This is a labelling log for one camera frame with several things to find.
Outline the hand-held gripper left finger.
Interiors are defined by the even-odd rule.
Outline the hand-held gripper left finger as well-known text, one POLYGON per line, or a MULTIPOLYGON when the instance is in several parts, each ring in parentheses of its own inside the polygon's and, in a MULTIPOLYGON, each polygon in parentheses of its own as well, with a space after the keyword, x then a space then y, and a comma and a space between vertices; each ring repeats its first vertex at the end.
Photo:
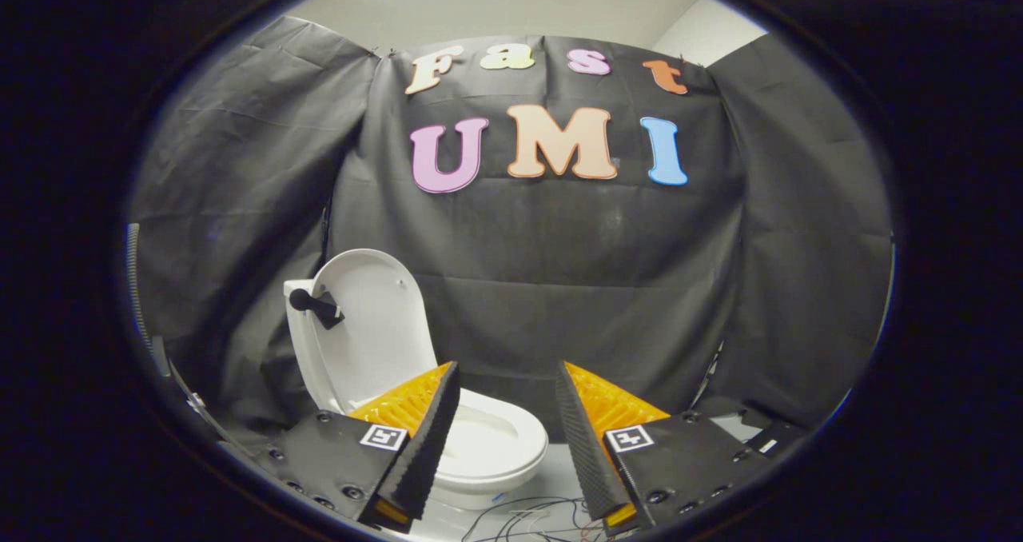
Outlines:
POLYGON ((264 469, 345 520, 408 532, 424 514, 460 403, 447 362, 356 408, 321 410, 272 440, 264 469))

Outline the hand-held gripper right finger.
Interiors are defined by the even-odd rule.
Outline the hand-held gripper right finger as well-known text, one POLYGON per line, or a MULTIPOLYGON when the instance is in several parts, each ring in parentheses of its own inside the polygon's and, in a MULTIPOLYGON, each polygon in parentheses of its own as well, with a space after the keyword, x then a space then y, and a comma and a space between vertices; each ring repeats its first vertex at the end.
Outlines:
POLYGON ((702 413, 667 413, 569 362, 555 401, 588 511, 613 537, 680 526, 770 468, 702 413))

